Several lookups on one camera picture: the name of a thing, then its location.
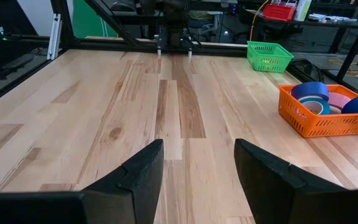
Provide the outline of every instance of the green basket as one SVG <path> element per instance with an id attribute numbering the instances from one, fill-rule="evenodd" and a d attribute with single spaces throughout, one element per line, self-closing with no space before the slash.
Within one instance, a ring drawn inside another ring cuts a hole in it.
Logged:
<path id="1" fill-rule="evenodd" d="M 247 58 L 256 71 L 285 71 L 293 55 L 280 44 L 248 41 Z"/>

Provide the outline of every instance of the red box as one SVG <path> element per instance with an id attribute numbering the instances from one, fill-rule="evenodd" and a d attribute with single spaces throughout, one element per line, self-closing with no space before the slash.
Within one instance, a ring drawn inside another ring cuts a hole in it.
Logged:
<path id="1" fill-rule="evenodd" d="M 264 9 L 264 16 L 266 19 L 277 19 L 281 21 L 292 20 L 296 7 L 279 6 L 274 4 L 266 5 Z"/>

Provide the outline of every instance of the white panel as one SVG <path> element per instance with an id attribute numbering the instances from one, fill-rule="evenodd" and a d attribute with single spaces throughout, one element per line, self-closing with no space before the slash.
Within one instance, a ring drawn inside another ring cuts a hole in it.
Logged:
<path id="1" fill-rule="evenodd" d="M 38 35 L 49 36 L 52 28 L 53 11 L 50 0 L 17 0 L 29 18 Z M 73 20 L 73 0 L 68 0 L 71 21 Z"/>

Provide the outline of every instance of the orange plastic basket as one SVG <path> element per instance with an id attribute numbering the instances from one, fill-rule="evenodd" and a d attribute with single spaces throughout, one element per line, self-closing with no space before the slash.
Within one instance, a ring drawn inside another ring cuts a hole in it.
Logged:
<path id="1" fill-rule="evenodd" d="M 353 99 L 357 93 L 342 85 L 327 85 L 328 91 Z M 304 138 L 358 134 L 358 114 L 316 115 L 291 96 L 294 85 L 280 85 L 278 111 Z"/>

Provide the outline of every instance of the wooden table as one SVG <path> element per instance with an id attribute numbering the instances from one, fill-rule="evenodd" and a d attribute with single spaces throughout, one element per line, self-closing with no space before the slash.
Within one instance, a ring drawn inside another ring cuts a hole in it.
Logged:
<path id="1" fill-rule="evenodd" d="M 358 136 L 303 139 L 277 111 L 289 83 L 246 58 L 69 50 L 0 99 L 0 192 L 80 190 L 156 138 L 156 223 L 252 223 L 235 138 L 358 188 Z"/>

